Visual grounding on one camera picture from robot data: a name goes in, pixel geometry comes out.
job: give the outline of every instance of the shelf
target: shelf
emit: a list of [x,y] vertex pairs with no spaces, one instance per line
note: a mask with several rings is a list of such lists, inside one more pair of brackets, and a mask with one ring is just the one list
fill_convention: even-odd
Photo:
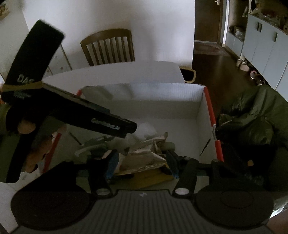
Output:
[[10,12],[8,11],[7,13],[1,15],[1,16],[0,16],[0,20],[6,18],[9,14],[10,14]]

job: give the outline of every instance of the white table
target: white table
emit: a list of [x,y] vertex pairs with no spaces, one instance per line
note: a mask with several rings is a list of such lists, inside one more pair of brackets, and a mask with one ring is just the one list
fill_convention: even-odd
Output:
[[177,64],[157,61],[86,67],[48,76],[43,81],[73,94],[85,86],[119,83],[185,83]]

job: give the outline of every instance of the cabinet handle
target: cabinet handle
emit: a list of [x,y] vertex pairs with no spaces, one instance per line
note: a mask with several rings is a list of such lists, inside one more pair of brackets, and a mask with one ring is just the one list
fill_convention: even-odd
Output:
[[276,35],[275,35],[275,40],[274,40],[274,42],[276,42],[276,40],[277,40],[277,36],[278,36],[278,33],[276,33]]

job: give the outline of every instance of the dark green fabric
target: dark green fabric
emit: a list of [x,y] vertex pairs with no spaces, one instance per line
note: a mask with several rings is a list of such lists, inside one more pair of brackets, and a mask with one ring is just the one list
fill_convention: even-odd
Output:
[[288,102],[278,92],[267,85],[245,91],[223,107],[218,124],[220,135],[237,147],[271,146],[264,177],[269,190],[288,191]]

